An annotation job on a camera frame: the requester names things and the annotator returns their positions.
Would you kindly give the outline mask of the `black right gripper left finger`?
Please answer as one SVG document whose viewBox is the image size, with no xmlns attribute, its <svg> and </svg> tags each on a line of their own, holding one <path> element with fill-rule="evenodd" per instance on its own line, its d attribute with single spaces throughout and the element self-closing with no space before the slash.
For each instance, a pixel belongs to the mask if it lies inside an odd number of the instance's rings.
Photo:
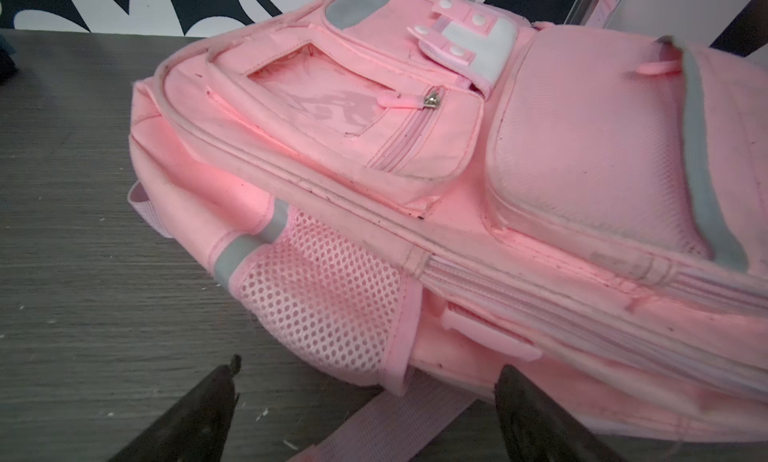
<svg viewBox="0 0 768 462">
<path fill-rule="evenodd" d="M 219 462 L 239 399 L 234 378 L 241 364 L 235 354 L 216 367 L 110 460 Z"/>
</svg>

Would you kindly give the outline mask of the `pink student backpack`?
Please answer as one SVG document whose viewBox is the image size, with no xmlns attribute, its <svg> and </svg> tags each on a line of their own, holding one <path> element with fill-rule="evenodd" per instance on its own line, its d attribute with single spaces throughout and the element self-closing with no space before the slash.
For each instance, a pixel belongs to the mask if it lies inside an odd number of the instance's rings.
<svg viewBox="0 0 768 462">
<path fill-rule="evenodd" d="M 134 85 L 129 199 L 407 460 L 518 369 L 587 433 L 767 438 L 767 74 L 465 0 L 317 0 Z"/>
</svg>

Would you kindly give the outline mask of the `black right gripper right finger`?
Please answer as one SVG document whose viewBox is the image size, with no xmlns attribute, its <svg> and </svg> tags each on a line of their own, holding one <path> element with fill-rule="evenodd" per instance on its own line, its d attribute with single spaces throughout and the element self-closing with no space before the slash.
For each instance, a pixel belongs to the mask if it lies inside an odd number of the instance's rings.
<svg viewBox="0 0 768 462">
<path fill-rule="evenodd" d="M 511 365 L 500 373 L 494 387 L 494 400 L 507 454 L 512 461 L 624 460 Z"/>
</svg>

